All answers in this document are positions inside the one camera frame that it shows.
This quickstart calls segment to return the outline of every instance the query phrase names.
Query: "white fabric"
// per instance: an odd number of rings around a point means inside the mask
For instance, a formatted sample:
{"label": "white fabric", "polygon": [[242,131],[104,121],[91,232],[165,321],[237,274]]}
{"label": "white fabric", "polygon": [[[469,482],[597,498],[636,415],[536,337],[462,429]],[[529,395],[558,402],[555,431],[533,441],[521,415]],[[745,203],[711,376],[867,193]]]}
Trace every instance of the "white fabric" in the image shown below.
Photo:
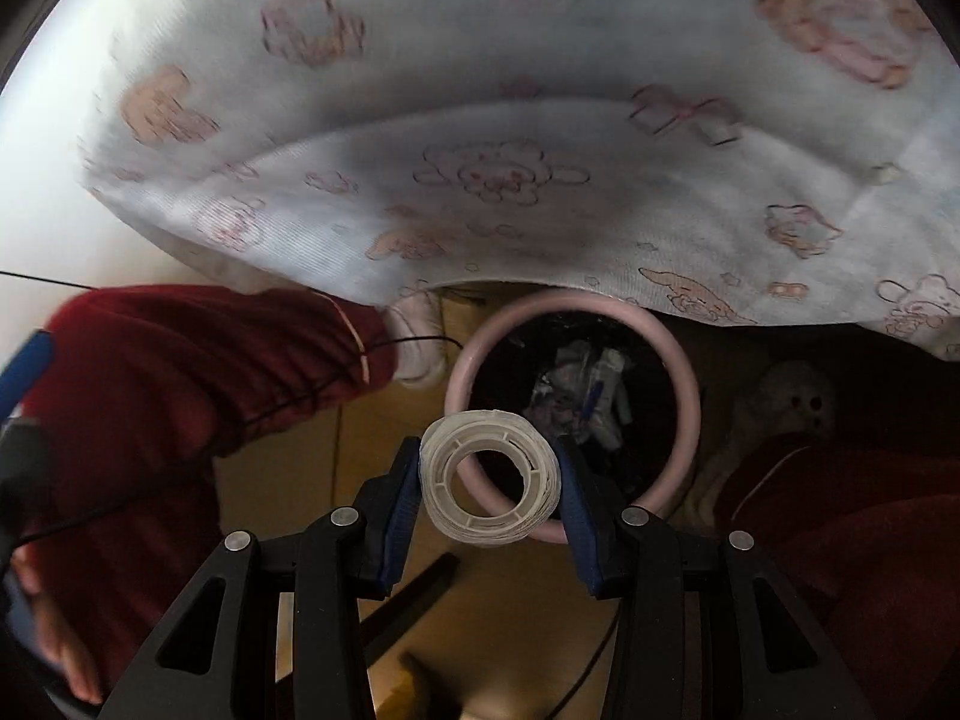
{"label": "white fabric", "polygon": [[960,71],[911,0],[131,0],[83,180],[230,285],[470,280],[960,358]]}

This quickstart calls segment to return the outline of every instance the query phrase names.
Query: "roll of tape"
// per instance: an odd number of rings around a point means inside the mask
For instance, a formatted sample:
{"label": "roll of tape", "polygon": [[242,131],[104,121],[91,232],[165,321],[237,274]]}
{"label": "roll of tape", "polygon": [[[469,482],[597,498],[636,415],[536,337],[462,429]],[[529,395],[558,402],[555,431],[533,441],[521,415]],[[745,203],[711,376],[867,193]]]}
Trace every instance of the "roll of tape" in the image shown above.
{"label": "roll of tape", "polygon": [[[453,497],[457,464],[484,450],[505,455],[523,477],[520,502],[499,517],[465,512]],[[424,433],[419,475],[424,507],[437,530],[467,544],[520,541],[560,503],[557,456],[536,428],[515,413],[474,410],[438,419]]]}

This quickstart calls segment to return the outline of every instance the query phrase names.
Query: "blue handle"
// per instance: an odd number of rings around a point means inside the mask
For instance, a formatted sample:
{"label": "blue handle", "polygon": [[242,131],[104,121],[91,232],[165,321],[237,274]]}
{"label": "blue handle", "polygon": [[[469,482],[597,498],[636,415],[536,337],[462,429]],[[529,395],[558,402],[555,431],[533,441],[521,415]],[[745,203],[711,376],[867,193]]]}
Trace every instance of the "blue handle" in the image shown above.
{"label": "blue handle", "polygon": [[37,330],[0,372],[0,421],[13,413],[53,359],[53,336]]}

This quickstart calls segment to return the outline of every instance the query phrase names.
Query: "person's leg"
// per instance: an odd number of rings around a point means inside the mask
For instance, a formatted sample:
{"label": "person's leg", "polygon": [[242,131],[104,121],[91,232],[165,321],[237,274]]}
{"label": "person's leg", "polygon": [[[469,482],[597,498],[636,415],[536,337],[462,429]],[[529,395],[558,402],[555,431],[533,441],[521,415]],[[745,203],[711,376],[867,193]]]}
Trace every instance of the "person's leg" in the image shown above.
{"label": "person's leg", "polygon": [[397,351],[377,309],[307,290],[99,290],[48,329],[55,360],[22,404],[56,463],[35,526],[176,481],[25,554],[112,685],[219,541],[210,459],[387,384]]}

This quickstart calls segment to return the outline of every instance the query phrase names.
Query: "pink trash can rim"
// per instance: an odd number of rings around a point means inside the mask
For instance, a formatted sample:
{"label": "pink trash can rim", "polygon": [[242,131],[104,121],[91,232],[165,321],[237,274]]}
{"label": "pink trash can rim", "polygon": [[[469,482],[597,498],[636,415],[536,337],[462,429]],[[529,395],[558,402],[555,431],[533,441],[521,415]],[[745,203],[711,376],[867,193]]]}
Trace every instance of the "pink trash can rim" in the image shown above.
{"label": "pink trash can rim", "polygon": [[[487,319],[464,346],[450,373],[443,410],[445,413],[457,413],[469,408],[477,371],[498,341],[534,317],[563,311],[586,311],[616,319],[642,336],[664,362],[677,399],[677,432],[664,470],[653,485],[634,501],[635,506],[642,506],[654,514],[664,514],[671,498],[683,485],[697,451],[700,438],[700,391],[690,360],[680,343],[646,309],[584,290],[543,290],[515,300]],[[514,507],[514,503],[487,478],[474,456],[464,458],[457,467],[457,473],[470,495],[491,515],[505,514]],[[532,536],[539,541],[566,543],[563,523],[557,520],[544,522]]]}

